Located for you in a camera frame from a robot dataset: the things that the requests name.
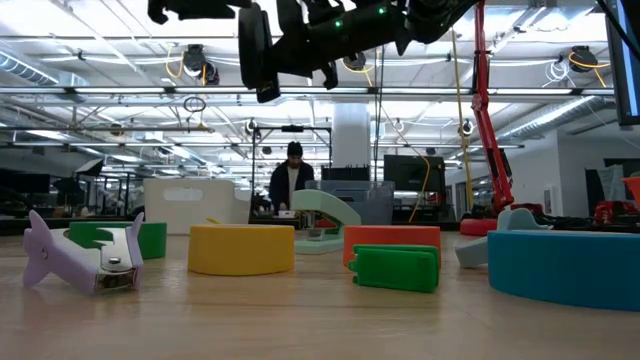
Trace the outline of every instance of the duct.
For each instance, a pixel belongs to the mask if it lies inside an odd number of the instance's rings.
[[[563,104],[547,105],[523,117],[519,121],[523,125],[499,131],[496,138],[498,141],[512,137],[531,138],[602,110],[607,105],[607,101],[600,96],[588,96]]]
[[[2,44],[0,44],[0,70],[40,86],[89,86],[89,83],[77,74],[48,69]],[[59,95],[58,98],[76,103],[86,100],[79,95]]]

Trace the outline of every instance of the yellow cylinder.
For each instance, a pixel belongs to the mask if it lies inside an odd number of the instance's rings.
[[[189,271],[260,275],[293,269],[294,228],[271,225],[194,225]]]

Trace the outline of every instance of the metal frame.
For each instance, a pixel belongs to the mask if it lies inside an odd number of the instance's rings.
[[[256,126],[253,128],[253,131],[251,133],[251,196],[253,196],[253,193],[256,189],[256,147],[260,145],[269,135],[271,135],[272,132],[278,130],[281,132],[291,132],[287,131],[287,129],[293,128],[295,128],[296,130],[302,130],[296,132],[311,131],[321,139],[323,145],[326,145],[329,148],[329,168],[331,168],[331,163],[333,162],[333,130],[331,128],[314,126]],[[262,136],[260,142],[256,143],[256,133],[260,130],[267,130],[267,133]],[[322,137],[317,133],[318,130],[326,131],[329,133],[329,143],[322,140]]]

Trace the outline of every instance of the fluorescent light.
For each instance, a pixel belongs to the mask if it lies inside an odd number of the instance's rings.
[[[53,140],[67,140],[67,137],[64,134],[61,134],[57,131],[49,131],[49,130],[29,130],[27,131],[29,134],[46,137],[48,139]]]
[[[571,89],[497,89],[498,95],[569,95]]]
[[[93,149],[91,149],[91,148],[80,147],[80,150],[82,150],[82,151],[84,151],[84,152],[86,152],[86,153],[92,154],[92,155],[98,155],[98,156],[103,156],[103,155],[104,155],[104,154],[103,154],[103,153],[101,153],[100,151],[93,150]]]
[[[177,86],[177,84],[175,83],[175,81],[169,79],[169,78],[162,78],[160,79],[162,80],[162,82],[168,82],[169,84],[171,84],[172,86]]]
[[[180,86],[175,88],[179,94],[252,94],[253,91],[243,86]]]
[[[0,94],[64,94],[60,87],[0,87]]]
[[[584,89],[582,95],[599,95],[599,96],[613,96],[615,95],[614,89]]]
[[[97,147],[118,147],[117,143],[70,143],[70,146],[97,146]]]
[[[78,94],[164,94],[164,88],[161,87],[78,87],[75,91]]]
[[[110,155],[112,158],[124,161],[124,162],[139,162],[142,161],[140,158],[129,155]]]
[[[30,141],[30,142],[15,142],[9,143],[13,146],[44,146],[44,147],[62,147],[63,143],[54,143],[54,142],[39,142],[39,141]]]
[[[421,94],[421,95],[455,95],[458,93],[454,88],[385,88],[383,94]],[[471,89],[460,89],[461,95],[471,94]]]

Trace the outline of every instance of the green block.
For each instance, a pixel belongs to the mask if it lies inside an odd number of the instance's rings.
[[[362,286],[433,293],[438,288],[438,248],[434,246],[356,245],[349,270]]]
[[[96,240],[110,241],[111,234],[100,228],[123,229],[131,222],[72,222],[68,237],[85,249],[99,249]],[[143,259],[164,257],[167,253],[167,223],[142,223],[138,233],[138,245]]]

